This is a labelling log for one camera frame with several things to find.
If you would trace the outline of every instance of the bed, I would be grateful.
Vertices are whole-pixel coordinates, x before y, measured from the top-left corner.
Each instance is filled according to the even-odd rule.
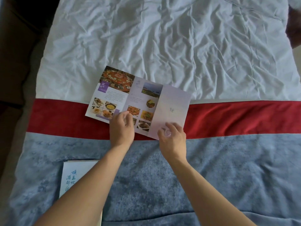
[[[85,117],[106,65],[192,94],[187,159],[257,225],[301,225],[301,85],[287,0],[60,0],[10,196],[8,225],[58,198],[63,162],[99,159]],[[198,225],[156,140],[136,135],[103,225]]]

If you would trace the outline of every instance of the forearm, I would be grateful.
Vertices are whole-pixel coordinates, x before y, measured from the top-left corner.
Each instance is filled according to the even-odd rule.
[[[170,163],[201,225],[255,224],[224,198],[188,162]]]
[[[109,150],[35,225],[96,225],[126,152],[126,147]]]

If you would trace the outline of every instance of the white blanket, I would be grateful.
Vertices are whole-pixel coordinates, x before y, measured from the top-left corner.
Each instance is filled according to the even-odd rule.
[[[301,100],[287,0],[61,0],[37,98],[89,103],[106,65],[192,103]]]

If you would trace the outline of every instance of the open pamphlet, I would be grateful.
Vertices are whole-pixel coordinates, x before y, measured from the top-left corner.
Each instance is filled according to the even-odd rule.
[[[170,85],[153,83],[106,66],[94,91],[86,116],[110,122],[114,114],[128,110],[136,133],[159,139],[170,130],[166,122],[184,126],[191,94]]]
[[[73,160],[64,162],[60,197],[69,190],[82,176],[84,176],[98,160]],[[102,212],[96,226],[101,226]]]

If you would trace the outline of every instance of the person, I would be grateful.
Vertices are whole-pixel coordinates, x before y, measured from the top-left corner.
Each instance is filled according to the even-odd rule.
[[[158,131],[159,145],[202,226],[255,224],[209,184],[186,160],[186,134],[176,123],[166,123],[171,136]],[[110,121],[111,149],[35,223],[35,226],[96,225],[118,168],[134,140],[129,111]]]

